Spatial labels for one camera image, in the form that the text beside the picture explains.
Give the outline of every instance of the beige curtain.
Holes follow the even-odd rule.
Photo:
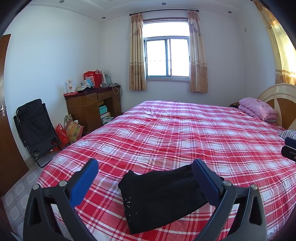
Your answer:
[[[274,52],[276,84],[288,83],[296,85],[296,50],[290,38],[275,16],[260,1],[254,0],[254,3],[266,24],[266,30]]]
[[[143,18],[142,14],[138,13],[131,17],[130,90],[147,89],[144,56]]]
[[[190,90],[207,93],[207,62],[200,19],[196,11],[188,11],[190,30]]]

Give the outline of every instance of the window sill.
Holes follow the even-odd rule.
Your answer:
[[[146,78],[146,81],[164,81],[164,82],[187,82],[189,83],[189,79],[171,79],[171,78]]]

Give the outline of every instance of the headboard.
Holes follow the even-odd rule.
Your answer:
[[[259,97],[276,109],[277,124],[285,129],[296,130],[296,86],[277,84],[268,88]]]

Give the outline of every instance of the tiled floor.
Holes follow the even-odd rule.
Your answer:
[[[39,159],[39,163],[42,166],[49,160],[51,160],[57,152],[48,153]],[[39,178],[42,169],[36,164],[32,163],[29,166],[29,171],[13,185],[13,187],[2,197],[3,205],[6,215],[10,222],[13,231],[22,239],[25,210],[28,202],[28,198],[32,189],[32,186]],[[69,238],[70,234],[61,227],[61,230],[65,237]]]

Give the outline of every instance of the metal screw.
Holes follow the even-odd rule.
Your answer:
[[[35,184],[34,186],[33,186],[33,190],[37,190],[39,188],[39,185],[38,184]]]
[[[230,181],[228,181],[228,180],[224,180],[222,183],[226,187],[230,187],[232,185],[232,183]]]
[[[258,189],[258,186],[257,186],[256,184],[252,184],[252,185],[251,185],[251,188],[252,188],[253,190],[257,190],[257,189]]]
[[[67,181],[65,181],[65,180],[59,182],[60,187],[64,187],[66,185],[67,185]]]

